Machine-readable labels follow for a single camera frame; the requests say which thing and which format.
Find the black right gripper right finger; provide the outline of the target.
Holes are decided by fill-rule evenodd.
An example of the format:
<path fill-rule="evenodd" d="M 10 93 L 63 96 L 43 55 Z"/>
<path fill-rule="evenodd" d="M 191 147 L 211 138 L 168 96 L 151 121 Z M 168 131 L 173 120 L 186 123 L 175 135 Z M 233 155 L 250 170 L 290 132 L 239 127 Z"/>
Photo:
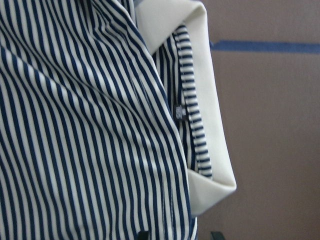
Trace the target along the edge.
<path fill-rule="evenodd" d="M 221 232 L 219 232 L 219 231 L 211 231 L 210 232 L 210 239 L 211 240 L 221 240 Z"/>

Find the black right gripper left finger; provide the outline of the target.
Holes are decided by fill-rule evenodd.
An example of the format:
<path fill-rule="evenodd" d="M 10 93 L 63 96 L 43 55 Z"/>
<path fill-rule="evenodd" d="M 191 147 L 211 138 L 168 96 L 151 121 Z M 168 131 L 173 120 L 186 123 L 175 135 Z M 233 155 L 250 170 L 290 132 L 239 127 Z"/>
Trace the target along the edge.
<path fill-rule="evenodd" d="M 148 240 L 149 239 L 149 232 L 148 231 L 140 231 L 137 234 L 137 240 Z"/>

